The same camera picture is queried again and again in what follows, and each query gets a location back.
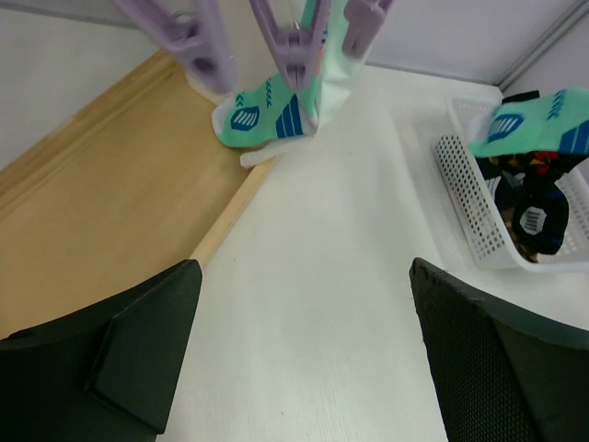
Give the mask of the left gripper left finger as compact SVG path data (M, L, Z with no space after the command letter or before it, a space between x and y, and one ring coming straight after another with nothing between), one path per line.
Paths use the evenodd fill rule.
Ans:
M165 433L202 287L184 260L1 342L4 441L154 441Z

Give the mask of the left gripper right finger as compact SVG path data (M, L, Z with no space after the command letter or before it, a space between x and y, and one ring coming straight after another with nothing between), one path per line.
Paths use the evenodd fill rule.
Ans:
M422 258L409 276L448 440L587 440L586 330L485 293Z

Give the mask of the black blue sport sock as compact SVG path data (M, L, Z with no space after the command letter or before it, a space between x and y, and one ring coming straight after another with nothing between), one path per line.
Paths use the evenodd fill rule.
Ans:
M532 263L556 254L564 241L570 207L550 179L502 172L488 184L496 207L520 255Z

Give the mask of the red yellow argyle sock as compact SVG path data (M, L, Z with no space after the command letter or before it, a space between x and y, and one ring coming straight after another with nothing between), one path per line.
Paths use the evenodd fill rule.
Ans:
M524 174L534 179L554 182L572 171L588 158L587 155L563 154L556 151L532 151L521 154L482 158L513 177Z

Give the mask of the mint green sock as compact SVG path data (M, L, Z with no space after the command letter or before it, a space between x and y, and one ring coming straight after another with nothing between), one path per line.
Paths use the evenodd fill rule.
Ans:
M223 145L253 148L311 136L350 96L359 64L342 50L345 2L298 1L296 6L285 23L270 2L250 2L265 44L237 58L261 68L269 55L275 72L257 88L240 88L214 110L214 131Z
M474 157L534 151L588 155L588 90L563 89L538 99L497 106L469 134Z

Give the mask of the purple round clip hanger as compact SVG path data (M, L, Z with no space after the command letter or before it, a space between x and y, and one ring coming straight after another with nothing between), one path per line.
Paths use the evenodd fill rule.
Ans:
M229 45L222 14L215 1L195 1L196 11L183 19L169 14L157 1L117 1L115 5L158 46L172 55L212 93L237 88L237 64ZM293 92L306 89L319 67L321 45L327 38L330 1L316 1L308 24L281 26L267 1L251 1L278 73ZM364 57L392 6L390 1L348 1L342 43L345 55Z

